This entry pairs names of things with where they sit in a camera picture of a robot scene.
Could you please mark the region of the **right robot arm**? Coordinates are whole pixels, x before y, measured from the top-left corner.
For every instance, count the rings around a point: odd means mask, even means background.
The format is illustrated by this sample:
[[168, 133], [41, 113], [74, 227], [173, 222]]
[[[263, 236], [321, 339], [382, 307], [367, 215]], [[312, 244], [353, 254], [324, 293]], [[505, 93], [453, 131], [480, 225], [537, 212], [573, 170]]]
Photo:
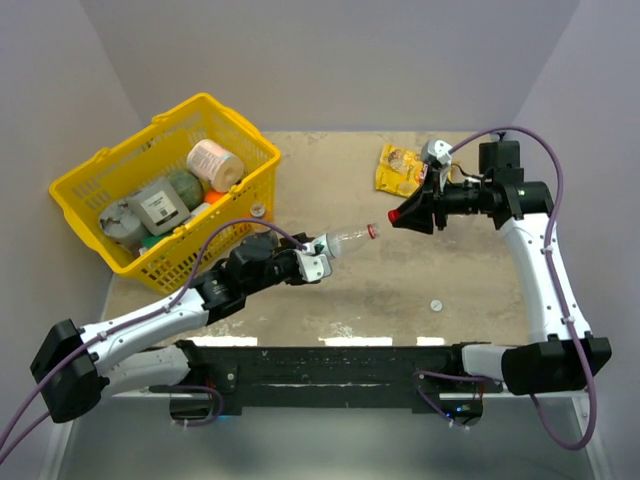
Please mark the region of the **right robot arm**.
[[481, 377], [500, 381], [515, 395], [577, 391], [588, 374], [612, 356], [608, 339], [596, 337], [573, 295], [550, 225], [553, 200], [548, 186], [527, 181], [516, 141], [479, 147], [480, 177], [452, 183], [449, 144], [431, 140], [422, 149], [422, 185], [389, 212], [393, 227], [424, 234], [443, 230], [451, 215], [484, 214], [509, 247], [529, 320], [529, 342], [504, 347], [468, 344], [461, 359], [445, 369], [448, 386], [469, 392]]

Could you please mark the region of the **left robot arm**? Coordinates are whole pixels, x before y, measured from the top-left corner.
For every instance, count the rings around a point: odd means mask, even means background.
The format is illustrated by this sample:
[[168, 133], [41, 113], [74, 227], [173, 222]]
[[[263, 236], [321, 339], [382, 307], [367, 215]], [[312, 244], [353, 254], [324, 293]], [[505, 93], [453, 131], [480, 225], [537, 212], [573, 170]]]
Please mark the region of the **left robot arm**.
[[304, 233], [273, 244], [250, 236], [181, 290], [114, 320], [78, 327], [70, 319], [48, 332], [30, 370], [56, 423], [93, 409], [113, 386], [108, 370], [154, 344], [210, 325], [243, 309], [248, 296], [276, 286], [314, 284], [310, 268], [325, 236]]

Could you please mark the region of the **red label water bottle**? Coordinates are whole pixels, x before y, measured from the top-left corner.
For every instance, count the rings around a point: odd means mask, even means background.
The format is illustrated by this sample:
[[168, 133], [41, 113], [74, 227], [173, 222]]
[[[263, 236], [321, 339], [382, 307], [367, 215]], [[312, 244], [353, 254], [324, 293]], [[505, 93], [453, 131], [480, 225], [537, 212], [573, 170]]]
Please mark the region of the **red label water bottle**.
[[342, 227], [327, 232], [310, 243], [311, 251], [339, 259], [351, 254], [379, 237], [377, 223]]

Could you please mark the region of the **red bottle cap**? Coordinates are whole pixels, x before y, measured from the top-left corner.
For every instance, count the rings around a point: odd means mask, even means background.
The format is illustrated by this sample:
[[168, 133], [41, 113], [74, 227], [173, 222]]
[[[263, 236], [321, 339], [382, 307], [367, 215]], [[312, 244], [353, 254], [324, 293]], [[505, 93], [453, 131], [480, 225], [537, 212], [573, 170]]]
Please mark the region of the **red bottle cap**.
[[392, 225], [395, 225], [401, 218], [402, 213], [395, 209], [388, 212], [388, 218]]

